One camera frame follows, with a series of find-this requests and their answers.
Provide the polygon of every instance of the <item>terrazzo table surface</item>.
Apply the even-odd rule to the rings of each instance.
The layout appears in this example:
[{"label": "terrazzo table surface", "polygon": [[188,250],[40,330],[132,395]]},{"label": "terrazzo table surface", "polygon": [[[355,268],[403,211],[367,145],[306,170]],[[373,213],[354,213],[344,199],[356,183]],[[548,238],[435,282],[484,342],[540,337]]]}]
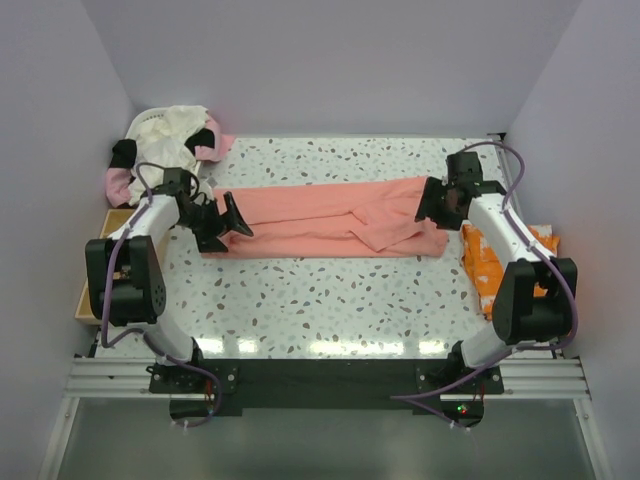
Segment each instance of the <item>terrazzo table surface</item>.
[{"label": "terrazzo table surface", "polygon": [[[217,188],[442,177],[447,154],[474,141],[238,138],[200,176]],[[485,179],[504,184],[495,149],[477,152]],[[450,232],[441,258],[205,260],[191,232],[175,228],[163,265],[167,311],[208,358],[446,357],[486,324],[461,256]],[[96,357],[153,355],[129,336]]]}]

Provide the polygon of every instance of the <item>purple cable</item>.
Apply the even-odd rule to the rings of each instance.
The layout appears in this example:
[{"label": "purple cable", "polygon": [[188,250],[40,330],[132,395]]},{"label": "purple cable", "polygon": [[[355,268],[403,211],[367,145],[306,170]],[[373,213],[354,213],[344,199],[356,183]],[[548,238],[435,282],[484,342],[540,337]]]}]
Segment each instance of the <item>purple cable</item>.
[{"label": "purple cable", "polygon": [[[530,249],[534,255],[536,257],[538,257],[546,266],[547,268],[549,268],[549,270],[551,270],[551,272],[553,273],[553,275],[556,277],[556,279],[558,280],[558,283],[560,284],[560,286],[562,287],[562,290],[565,294],[565,296],[567,297],[567,300],[569,301],[569,308],[571,309],[571,332],[569,333],[569,335],[560,343],[555,344],[555,345],[549,345],[549,346],[523,346],[523,347],[517,347],[516,350],[519,351],[524,351],[524,350],[557,350],[560,348],[565,348],[567,345],[569,345],[573,339],[576,336],[576,333],[578,331],[578,307],[576,305],[576,300],[573,297],[573,292],[571,291],[571,288],[569,287],[569,284],[567,283],[567,281],[565,280],[565,278],[562,276],[562,274],[560,273],[560,271],[556,268],[556,266],[553,264],[553,262],[551,262],[551,260],[549,260],[540,250],[538,250],[535,245],[531,245],[531,242],[529,242],[527,236],[525,235],[525,233],[520,229],[520,227],[517,225],[517,223],[515,222],[515,220],[513,219],[513,217],[511,216],[511,212],[506,208],[507,207],[507,202],[510,200],[511,196],[513,195],[515,188],[518,186],[518,184],[520,183],[520,181],[522,180],[522,177],[524,175],[524,170],[525,170],[525,164],[524,164],[524,159],[522,158],[522,156],[513,148],[511,148],[508,145],[505,145],[504,143],[500,143],[500,142],[492,142],[492,141],[485,141],[485,142],[478,142],[478,143],[474,143],[471,145],[468,145],[466,147],[464,147],[462,150],[458,151],[457,153],[462,153],[465,152],[471,148],[475,148],[475,147],[480,147],[482,145],[493,145],[495,147],[499,147],[502,148],[503,150],[506,150],[509,153],[512,153],[513,156],[516,157],[516,159],[518,160],[518,162],[520,163],[520,172],[518,172],[518,175],[516,176],[516,179],[514,180],[513,184],[509,187],[509,189],[507,190],[507,193],[504,196],[504,199],[502,200],[502,209],[503,209],[503,213],[505,214],[505,218],[507,219],[507,222],[509,223],[509,225],[511,225],[511,227],[513,228],[513,230],[515,231],[515,233],[518,235],[518,237],[520,237],[520,239],[525,243],[525,245],[527,246],[528,249]],[[417,402],[416,400],[422,399],[422,398],[429,398],[429,397],[433,397],[436,395],[441,395],[443,393],[446,393],[450,390],[453,390],[456,387],[459,387],[460,385],[468,382],[469,380],[472,380],[473,378],[475,378],[476,376],[480,375],[482,372],[484,372],[485,370],[488,370],[489,368],[491,368],[492,366],[494,366],[496,363],[500,362],[501,360],[504,360],[505,358],[507,358],[508,356],[511,355],[511,351],[508,352],[502,352],[499,353],[497,355],[495,355],[494,357],[492,357],[490,360],[488,360],[484,365],[481,365],[480,367],[476,368],[473,372],[465,375],[464,377],[456,380],[455,382],[446,385],[444,387],[438,388],[436,390],[432,390],[430,392],[425,392],[425,393],[419,393],[419,394],[413,394],[413,395],[395,395],[392,396],[391,399],[392,400],[401,400],[404,401],[406,403],[410,403],[411,405],[415,405],[417,407],[420,407],[424,410],[427,410],[430,413],[433,413],[434,415],[437,415],[440,418],[445,419],[447,422],[451,422],[452,420],[450,418],[448,418],[446,415],[444,415],[444,413],[439,412],[431,407],[428,407],[427,405],[423,405],[419,402]],[[461,424],[454,422],[454,425],[457,427],[462,427]]]},{"label": "purple cable", "polygon": [[111,251],[111,256],[109,257],[109,264],[107,266],[107,281],[106,281],[106,286],[105,286],[105,289],[104,289],[104,302],[103,302],[103,305],[102,305],[102,321],[101,321],[101,325],[100,325],[101,326],[100,339],[101,339],[101,343],[102,343],[102,347],[103,348],[112,348],[120,340],[122,340],[124,337],[126,337],[126,336],[128,336],[128,335],[130,335],[132,333],[141,334],[144,342],[146,343],[146,345],[156,355],[158,355],[160,357],[167,358],[170,362],[174,363],[175,365],[178,365],[179,367],[184,368],[185,370],[190,370],[192,372],[199,373],[199,374],[211,379],[216,384],[216,389],[217,389],[217,392],[218,392],[216,394],[216,396],[215,396],[216,399],[215,399],[215,403],[214,403],[213,409],[208,413],[208,415],[206,417],[203,417],[200,420],[197,420],[197,421],[195,421],[193,423],[189,423],[188,421],[185,420],[181,424],[181,426],[183,426],[185,428],[193,428],[193,427],[198,427],[198,426],[208,422],[211,419],[211,417],[213,417],[218,412],[218,410],[220,409],[220,406],[222,404],[222,384],[220,383],[220,380],[218,379],[218,377],[216,377],[213,373],[207,372],[206,370],[204,370],[202,368],[198,368],[198,367],[194,367],[192,365],[188,365],[187,363],[182,362],[181,360],[178,360],[177,358],[172,357],[171,355],[167,355],[162,350],[160,350],[158,347],[153,345],[151,340],[147,337],[146,332],[141,328],[135,328],[135,327],[134,328],[129,328],[129,329],[125,330],[124,332],[120,333],[119,335],[117,335],[111,341],[109,341],[109,338],[108,338],[108,333],[109,333],[108,332],[108,329],[109,329],[109,315],[111,313],[111,300],[112,300],[112,296],[113,296],[113,275],[114,275],[115,269],[116,269],[116,262],[117,262],[117,259],[118,259],[118,253],[120,252],[120,249],[122,248],[122,245],[124,244],[124,241],[127,239],[127,236],[131,232],[131,228],[136,224],[136,222],[140,219],[140,217],[142,217],[142,215],[149,209],[149,206],[153,203],[153,192],[151,191],[151,188],[149,187],[149,184],[145,181],[144,177],[142,177],[142,175],[140,174],[140,166],[144,166],[144,165],[149,165],[149,166],[160,168],[160,169],[164,170],[163,167],[161,167],[160,165],[157,165],[155,163],[140,162],[138,165],[136,165],[136,168],[135,168],[136,174],[138,175],[138,179],[140,180],[140,182],[144,186],[145,190],[147,191],[147,198],[149,200],[148,200],[147,204],[143,205],[140,208],[140,210],[138,210],[136,212],[136,214],[133,217],[131,217],[131,219],[129,220],[129,226],[123,230],[122,235],[120,236],[120,238],[118,239],[118,241],[114,245],[113,250]]}]

